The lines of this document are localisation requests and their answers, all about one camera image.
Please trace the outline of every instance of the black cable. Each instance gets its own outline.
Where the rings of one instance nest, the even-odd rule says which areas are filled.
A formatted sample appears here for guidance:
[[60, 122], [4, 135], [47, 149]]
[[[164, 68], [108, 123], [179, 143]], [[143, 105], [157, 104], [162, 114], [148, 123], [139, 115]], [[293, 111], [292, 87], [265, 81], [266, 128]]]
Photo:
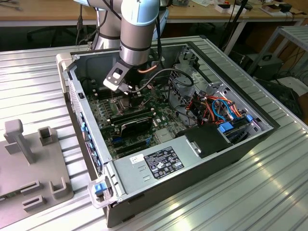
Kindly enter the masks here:
[[120, 19], [120, 21], [121, 21], [122, 18], [118, 15], [117, 12], [114, 11], [113, 7], [111, 7], [111, 6], [106, 2], [106, 0], [102, 0], [102, 1], [103, 1], [103, 2], [106, 4], [106, 6], [111, 10], [111, 12], [114, 13], [114, 14], [116, 15], [116, 17], [117, 17], [118, 19]]
[[171, 78], [171, 81], [174, 81], [174, 82], [177, 82], [185, 87], [191, 87], [193, 86], [193, 79], [190, 77], [190, 75], [188, 75], [187, 73], [181, 71], [181, 70], [178, 70], [178, 69], [174, 69], [174, 68], [165, 68], [165, 69], [162, 69], [158, 72], [156, 72], [142, 87], [140, 87], [138, 90], [131, 90], [129, 91], [129, 93], [137, 93], [138, 91], [141, 91], [142, 89], [144, 89], [154, 78], [156, 78], [160, 73], [162, 72], [165, 72], [165, 71], [175, 71], [175, 72], [178, 72], [182, 75], [185, 75], [190, 81], [191, 81], [191, 84], [186, 84], [186, 83], [182, 83], [178, 80], [176, 80], [175, 78]]
[[308, 70], [306, 70], [306, 71], [300, 71], [301, 72], [301, 74], [299, 74], [298, 76], [297, 76], [297, 78], [299, 79], [299, 80], [301, 80], [301, 77], [303, 76], [303, 74], [305, 73], [305, 72], [307, 72]]
[[75, 41], [76, 46], [78, 44], [78, 38], [79, 38], [80, 31], [82, 29], [82, 26], [83, 26], [83, 19], [82, 19], [82, 4], [81, 4], [80, 10], [79, 10], [79, 17], [77, 20], [77, 36], [76, 36], [76, 41]]
[[303, 58], [304, 54], [305, 54], [305, 53], [303, 52], [302, 56], [299, 57], [299, 59], [297, 60], [296, 64], [292, 67], [292, 70], [293, 70], [293, 68], [297, 65], [297, 63], [299, 62], [299, 60], [301, 60], [301, 58]]
[[235, 30], [236, 28], [236, 24], [237, 24], [237, 20], [239, 19], [243, 9], [244, 9], [244, 6], [247, 4], [248, 0], [243, 0], [242, 3], [241, 3], [241, 6], [240, 6], [240, 9], [239, 11], [236, 13], [236, 16], [234, 17], [232, 23], [231, 23], [231, 26], [230, 25], [227, 25], [227, 29], [225, 30], [226, 33], [223, 33], [222, 35], [222, 40], [221, 42], [219, 43], [219, 48], [222, 49], [224, 43], [225, 43], [225, 40], [226, 38], [228, 37], [228, 34], [229, 33], [233, 33], [233, 31]]
[[304, 79], [306, 78], [306, 77], [308, 77], [308, 74], [305, 74], [304, 76], [303, 76], [303, 78], [302, 78], [302, 82], [304, 83]]
[[[90, 79], [89, 77], [83, 77], [79, 80], [80, 84], [81, 84], [81, 87], [83, 88], [83, 83], [85, 81], [89, 81], [91, 83], [92, 79]], [[89, 92], [89, 84], [87, 85], [87, 91], [84, 90], [85, 93]]]
[[80, 45], [81, 42], [83, 42], [83, 41], [88, 41], [89, 39], [92, 38], [93, 35], [96, 34], [96, 32], [97, 32], [97, 31], [104, 25], [104, 23], [106, 22], [107, 14], [108, 14], [108, 11], [106, 11], [106, 13], [105, 13], [105, 17], [104, 17], [103, 22], [102, 22], [91, 34], [86, 35], [86, 37], [85, 37], [84, 39], [80, 40], [79, 43], [78, 43], [78, 45]]
[[278, 55], [278, 58], [282, 55], [282, 53], [284, 53], [284, 51], [289, 47], [289, 44], [286, 45], [283, 50], [280, 52], [280, 54]]
[[171, 85], [169, 84], [169, 88], [168, 88], [168, 103], [169, 103], [170, 108], [171, 108], [172, 110], [175, 110], [175, 111], [178, 112], [179, 114], [181, 114], [181, 115], [183, 115], [183, 116], [186, 116], [188, 119], [192, 119], [193, 121], [195, 121], [195, 120], [196, 120], [195, 118], [193, 118], [193, 117], [191, 117], [191, 116], [189, 116], [189, 115], [187, 115], [187, 114], [185, 114], [185, 113], [182, 113], [182, 112], [178, 111], [177, 109], [175, 109], [175, 108], [171, 105], [171, 103], [170, 103], [170, 90], [171, 90]]
[[[290, 59], [292, 59], [292, 58], [293, 58], [294, 56], [296, 56], [296, 55], [297, 55], [297, 54], [290, 56], [284, 63], [286, 63], [287, 61], [289, 61]], [[282, 68], [282, 65], [281, 65], [281, 67], [278, 69], [277, 73], [276, 73], [274, 76], [279, 76], [282, 72], [287, 72], [285, 75], [288, 75], [288, 71], [282, 71], [282, 72], [279, 73], [279, 71], [281, 70], [281, 68]]]
[[162, 43], [161, 43], [161, 40], [160, 40], [160, 19], [159, 19], [159, 14], [157, 16], [157, 19], [156, 19], [156, 31], [157, 31], [157, 53], [158, 53], [158, 56], [159, 56], [159, 63], [158, 65], [160, 64], [162, 66], [162, 68], [164, 69], [164, 65], [162, 63], [162, 57], [163, 57], [163, 48], [162, 48]]
[[278, 79], [275, 79], [276, 81], [277, 81], [277, 83], [279, 84], [279, 85], [281, 85], [281, 86], [284, 86], [285, 87], [285, 85], [284, 84], [282, 84], [280, 81], [278, 81]]
[[298, 54], [299, 54], [299, 49], [300, 49], [300, 48], [298, 47], [298, 51], [297, 51], [296, 57], [295, 57], [295, 59], [294, 59], [293, 64], [292, 64], [291, 67], [289, 68], [288, 72], [290, 72], [290, 70], [293, 69], [294, 66], [295, 66], [295, 63], [296, 63], [296, 60], [297, 60], [297, 57], [298, 57]]
[[230, 16], [230, 18], [229, 18], [229, 21], [228, 21], [228, 23], [227, 23], [227, 25], [226, 25], [225, 30], [222, 32], [222, 35], [221, 35], [221, 37], [220, 37], [219, 44], [221, 44], [222, 38], [223, 38], [224, 34], [226, 33], [226, 30], [227, 30], [227, 27], [228, 27], [229, 23], [231, 22], [231, 19], [232, 19], [232, 16], [233, 16], [233, 12], [234, 12], [234, 8], [235, 8], [235, 2], [234, 2], [234, 5], [233, 5], [233, 9], [232, 9], [232, 13], [231, 13], [231, 16]]
[[231, 38], [232, 38], [232, 36], [233, 36], [233, 34], [234, 34], [235, 29], [236, 29], [236, 28], [233, 28], [233, 30], [232, 30], [232, 32], [231, 32], [231, 34], [230, 34], [230, 37], [229, 37], [229, 39], [228, 39], [228, 41], [227, 41], [226, 44], [222, 47], [223, 50], [226, 49], [228, 43], [230, 42], [230, 40], [231, 40]]

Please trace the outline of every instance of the power supply label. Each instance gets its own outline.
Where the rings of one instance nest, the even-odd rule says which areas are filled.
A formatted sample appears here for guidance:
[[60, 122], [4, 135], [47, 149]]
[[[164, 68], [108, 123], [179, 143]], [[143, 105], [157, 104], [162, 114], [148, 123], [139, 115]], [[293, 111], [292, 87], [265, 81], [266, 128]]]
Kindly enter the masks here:
[[162, 177], [184, 168], [183, 163], [172, 147], [167, 147], [163, 150], [146, 155], [144, 160], [155, 179], [161, 179]]

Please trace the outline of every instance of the blue latch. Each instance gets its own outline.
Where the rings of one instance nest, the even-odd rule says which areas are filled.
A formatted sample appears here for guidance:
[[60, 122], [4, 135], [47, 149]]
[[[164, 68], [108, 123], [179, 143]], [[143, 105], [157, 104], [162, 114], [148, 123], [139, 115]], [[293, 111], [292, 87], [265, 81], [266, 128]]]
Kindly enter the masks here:
[[247, 118], [247, 120], [248, 120], [249, 122], [251, 122], [251, 121], [253, 120], [253, 118], [252, 118], [251, 115], [247, 115], [246, 118]]
[[233, 126], [231, 125], [230, 122], [226, 122], [226, 123], [223, 123], [223, 124], [219, 125], [219, 129], [220, 129], [221, 132], [229, 131], [232, 128], [233, 128]]
[[81, 131], [84, 131], [84, 130], [85, 130], [85, 126], [86, 126], [86, 123], [83, 122], [82, 125], [81, 125]]
[[99, 184], [95, 184], [95, 185], [94, 185], [94, 188], [95, 188], [95, 194], [96, 194], [97, 196], [102, 195], [103, 192], [106, 191], [106, 190], [108, 189], [106, 182], [102, 182], [102, 183], [99, 183]]

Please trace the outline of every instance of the aluminum table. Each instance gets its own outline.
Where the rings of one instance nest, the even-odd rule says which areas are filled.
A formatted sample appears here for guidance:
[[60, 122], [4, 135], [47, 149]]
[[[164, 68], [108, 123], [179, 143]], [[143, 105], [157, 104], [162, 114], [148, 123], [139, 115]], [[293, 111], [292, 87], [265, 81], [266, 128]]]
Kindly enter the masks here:
[[[0, 53], [0, 139], [3, 122], [20, 118], [25, 133], [56, 128], [74, 197], [4, 231], [21, 230], [308, 230], [308, 127], [209, 40], [194, 42], [269, 113], [280, 129], [239, 162], [112, 229], [86, 191], [90, 180], [61, 92], [55, 55], [86, 46]], [[204, 63], [200, 69], [217, 77]]]

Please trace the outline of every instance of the blue drive bracket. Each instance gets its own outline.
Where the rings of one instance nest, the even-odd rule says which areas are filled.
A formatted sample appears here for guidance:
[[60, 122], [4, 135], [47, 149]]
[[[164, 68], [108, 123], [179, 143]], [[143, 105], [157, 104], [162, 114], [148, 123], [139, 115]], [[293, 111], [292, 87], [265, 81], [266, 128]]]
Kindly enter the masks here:
[[219, 130], [223, 133], [226, 132], [226, 131], [229, 131], [231, 129], [233, 129], [233, 126], [231, 125], [230, 122], [226, 122], [226, 123], [219, 125]]
[[251, 121], [253, 120], [253, 118], [252, 118], [251, 115], [247, 115], [247, 116], [246, 116], [246, 119], [247, 119], [249, 122], [251, 122]]
[[108, 189], [108, 186], [107, 186], [106, 182], [102, 182], [102, 183], [99, 183], [99, 184], [95, 184], [94, 189], [95, 189], [96, 196], [101, 196], [103, 194], [103, 192]]

